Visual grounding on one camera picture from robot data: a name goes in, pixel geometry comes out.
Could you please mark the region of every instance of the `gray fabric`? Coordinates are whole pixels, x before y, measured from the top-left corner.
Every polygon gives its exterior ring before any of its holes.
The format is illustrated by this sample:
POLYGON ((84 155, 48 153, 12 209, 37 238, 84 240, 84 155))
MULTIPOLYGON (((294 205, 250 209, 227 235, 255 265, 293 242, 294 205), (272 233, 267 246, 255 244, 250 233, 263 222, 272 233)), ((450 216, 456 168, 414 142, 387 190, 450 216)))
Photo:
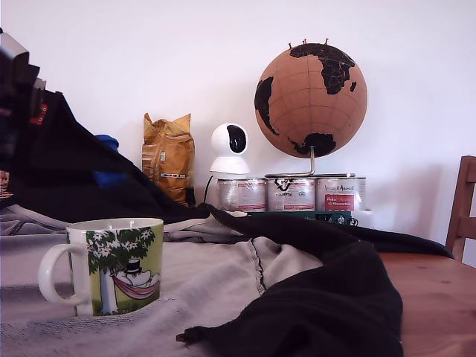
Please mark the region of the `gray fabric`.
MULTIPOLYGON (((2 356, 210 356, 205 346, 185 347, 175 336, 195 325, 226 323, 269 286, 321 264, 265 237, 236 244, 165 242, 159 300, 127 315, 75 318, 73 309, 45 301, 36 281, 43 254, 65 242, 66 224, 18 207, 0 215, 2 356), (19 222, 24 224, 15 232, 19 222)), ((211 218, 165 231, 197 242, 237 238, 211 218)), ((69 295, 64 258, 55 281, 58 292, 69 295)))

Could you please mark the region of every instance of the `blue object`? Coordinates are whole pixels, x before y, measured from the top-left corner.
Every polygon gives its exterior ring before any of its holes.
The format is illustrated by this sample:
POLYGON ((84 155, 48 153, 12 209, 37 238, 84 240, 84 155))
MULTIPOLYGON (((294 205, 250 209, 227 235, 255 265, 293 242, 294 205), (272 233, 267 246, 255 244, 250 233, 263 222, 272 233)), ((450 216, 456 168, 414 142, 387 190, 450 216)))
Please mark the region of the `blue object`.
MULTIPOLYGON (((96 135, 96 138, 99 141, 105 143, 108 147, 112 148, 114 151, 118 151, 119 142, 116 139, 110 137, 109 135, 96 135)), ((126 173, 104 173, 100 171, 94 171, 92 174, 96 179, 97 184, 101 188, 112 188, 126 181, 126 173)))

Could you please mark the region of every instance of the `cork globe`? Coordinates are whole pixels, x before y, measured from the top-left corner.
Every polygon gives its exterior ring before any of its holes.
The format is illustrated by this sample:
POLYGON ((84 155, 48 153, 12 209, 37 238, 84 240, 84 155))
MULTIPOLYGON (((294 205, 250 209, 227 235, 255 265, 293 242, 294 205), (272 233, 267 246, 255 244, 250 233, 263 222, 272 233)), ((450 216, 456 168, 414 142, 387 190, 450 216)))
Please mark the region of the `cork globe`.
POLYGON ((296 157, 328 155, 357 133, 367 111, 367 86, 357 64, 331 45, 290 48, 266 67, 254 108, 261 131, 296 157))

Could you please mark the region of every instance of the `white mug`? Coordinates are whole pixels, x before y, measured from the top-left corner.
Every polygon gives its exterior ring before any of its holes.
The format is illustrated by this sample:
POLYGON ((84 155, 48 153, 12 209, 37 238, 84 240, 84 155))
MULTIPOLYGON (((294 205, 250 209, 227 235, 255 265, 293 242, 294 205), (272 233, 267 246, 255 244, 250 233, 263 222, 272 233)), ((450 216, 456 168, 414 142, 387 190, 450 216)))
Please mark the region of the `white mug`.
POLYGON ((101 219, 66 228, 68 244, 51 248, 39 266, 39 289, 52 303, 75 306, 77 316, 118 315, 158 299, 164 222, 101 219), (60 297, 53 282, 58 258, 69 252, 74 294, 60 297))

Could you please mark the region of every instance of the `tree illustration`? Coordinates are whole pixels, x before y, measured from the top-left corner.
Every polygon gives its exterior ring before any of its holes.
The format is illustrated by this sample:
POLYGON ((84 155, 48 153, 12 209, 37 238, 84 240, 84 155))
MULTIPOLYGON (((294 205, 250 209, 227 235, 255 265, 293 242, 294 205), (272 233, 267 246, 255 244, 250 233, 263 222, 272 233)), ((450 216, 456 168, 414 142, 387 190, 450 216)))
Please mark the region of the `tree illustration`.
POLYGON ((86 231, 89 274, 100 272, 103 315, 118 313, 112 276, 123 270, 132 258, 143 258, 155 239, 150 227, 116 231, 86 231))

